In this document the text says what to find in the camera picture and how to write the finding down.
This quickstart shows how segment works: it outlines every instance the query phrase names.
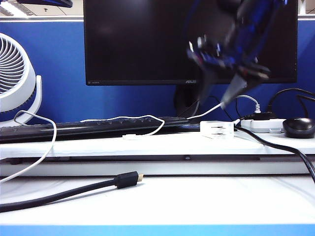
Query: monitor screen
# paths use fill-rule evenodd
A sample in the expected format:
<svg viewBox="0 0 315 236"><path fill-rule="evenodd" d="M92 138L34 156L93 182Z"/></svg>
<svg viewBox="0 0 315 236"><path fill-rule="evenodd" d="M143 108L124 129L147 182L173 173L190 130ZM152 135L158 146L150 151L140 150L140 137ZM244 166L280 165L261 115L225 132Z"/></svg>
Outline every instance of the monitor screen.
<svg viewBox="0 0 315 236"><path fill-rule="evenodd" d="M217 0L85 0L86 84L181 85L198 80L189 41L223 42L233 17ZM279 10L259 64L269 83L296 81L297 0ZM220 73L218 83L233 75Z"/></svg>

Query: black keyboard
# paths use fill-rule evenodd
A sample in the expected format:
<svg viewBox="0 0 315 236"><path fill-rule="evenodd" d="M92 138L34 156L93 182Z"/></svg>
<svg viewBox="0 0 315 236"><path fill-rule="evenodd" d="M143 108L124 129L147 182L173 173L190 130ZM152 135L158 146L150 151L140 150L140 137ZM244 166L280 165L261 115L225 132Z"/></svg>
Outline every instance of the black keyboard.
<svg viewBox="0 0 315 236"><path fill-rule="evenodd" d="M179 117L159 117L165 124L159 132L171 132L172 129L188 124ZM161 122L154 118L120 118L111 121L87 121L57 123L57 140L75 140L92 138L112 138L123 134L145 134L157 129ZM0 128L0 143L21 143L49 141L53 136L52 124L34 124Z"/></svg>

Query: computer mouse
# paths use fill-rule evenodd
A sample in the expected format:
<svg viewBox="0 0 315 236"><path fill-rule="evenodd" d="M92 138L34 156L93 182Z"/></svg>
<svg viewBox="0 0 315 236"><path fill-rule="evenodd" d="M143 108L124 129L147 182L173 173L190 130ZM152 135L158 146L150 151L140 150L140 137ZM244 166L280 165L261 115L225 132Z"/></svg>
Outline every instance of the computer mouse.
<svg viewBox="0 0 315 236"><path fill-rule="evenodd" d="M310 139L315 135L315 119L292 118L283 122L285 135L289 138Z"/></svg>

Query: cubicle wall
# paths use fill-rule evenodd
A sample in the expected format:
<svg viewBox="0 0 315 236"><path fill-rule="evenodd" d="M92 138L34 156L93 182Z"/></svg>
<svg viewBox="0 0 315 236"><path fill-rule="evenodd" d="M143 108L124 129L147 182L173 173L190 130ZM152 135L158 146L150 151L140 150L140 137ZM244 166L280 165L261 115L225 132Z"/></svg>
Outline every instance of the cubicle wall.
<svg viewBox="0 0 315 236"><path fill-rule="evenodd" d="M315 21L301 19L298 27L298 82L266 84L253 89L249 95L258 99L263 109L269 98L281 89L299 87L315 91ZM0 32L20 42L36 74L42 75L43 101L38 112L42 116L66 122L118 115L176 114L173 105L175 86L86 86L83 22L2 22ZM225 89L226 85L217 85L212 94L221 98ZM214 99L209 98L202 110L215 103ZM315 103L305 103L315 118ZM227 109L233 117L237 117L234 104ZM284 118L303 116L294 93L280 96L274 110ZM239 111L244 115L251 113L252 102L240 99ZM207 118L227 119L221 110L209 114Z"/></svg>

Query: white fan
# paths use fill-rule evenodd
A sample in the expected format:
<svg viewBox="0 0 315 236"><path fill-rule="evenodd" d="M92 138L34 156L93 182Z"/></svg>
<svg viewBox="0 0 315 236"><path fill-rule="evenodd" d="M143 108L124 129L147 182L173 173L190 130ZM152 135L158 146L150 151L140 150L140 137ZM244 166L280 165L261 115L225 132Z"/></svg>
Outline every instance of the white fan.
<svg viewBox="0 0 315 236"><path fill-rule="evenodd" d="M22 46L0 33L0 113L13 110L25 103L33 94L36 86L36 96L28 111L36 114L42 99L41 76L35 76L28 55ZM22 114L16 118L20 123L26 123L31 115ZM0 122L0 127L19 125L14 120Z"/></svg>

